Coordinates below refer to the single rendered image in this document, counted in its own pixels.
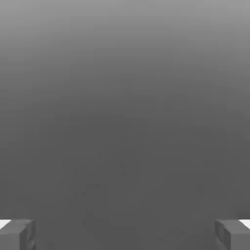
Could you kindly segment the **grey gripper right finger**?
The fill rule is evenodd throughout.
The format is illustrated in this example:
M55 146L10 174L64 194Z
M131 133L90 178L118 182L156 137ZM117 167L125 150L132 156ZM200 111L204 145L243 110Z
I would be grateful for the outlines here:
M215 220L218 250L250 250L250 219Z

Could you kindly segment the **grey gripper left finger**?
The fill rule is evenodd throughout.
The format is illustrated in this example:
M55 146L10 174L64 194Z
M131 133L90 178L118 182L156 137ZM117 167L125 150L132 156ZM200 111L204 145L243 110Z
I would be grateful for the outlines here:
M0 250L37 250L36 221L0 219Z

